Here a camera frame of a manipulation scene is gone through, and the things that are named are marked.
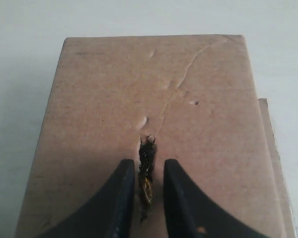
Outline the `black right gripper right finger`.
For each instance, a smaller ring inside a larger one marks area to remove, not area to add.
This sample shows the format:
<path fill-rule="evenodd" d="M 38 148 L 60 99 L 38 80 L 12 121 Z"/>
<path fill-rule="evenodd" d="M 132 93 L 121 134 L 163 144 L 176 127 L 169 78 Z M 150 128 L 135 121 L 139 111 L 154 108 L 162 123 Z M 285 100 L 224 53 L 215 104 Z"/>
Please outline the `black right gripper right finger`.
<path fill-rule="evenodd" d="M 176 159 L 163 171 L 163 203 L 170 238 L 263 238 L 213 202 Z"/>

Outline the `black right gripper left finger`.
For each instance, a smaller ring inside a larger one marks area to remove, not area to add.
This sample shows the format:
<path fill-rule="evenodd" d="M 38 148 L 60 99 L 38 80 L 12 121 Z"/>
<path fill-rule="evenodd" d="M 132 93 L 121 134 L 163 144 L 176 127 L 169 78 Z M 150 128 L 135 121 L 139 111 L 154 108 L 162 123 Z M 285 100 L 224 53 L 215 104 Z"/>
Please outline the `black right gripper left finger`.
<path fill-rule="evenodd" d="M 135 196 L 135 164 L 122 159 L 100 188 L 77 211 L 39 238 L 128 238 Z"/>

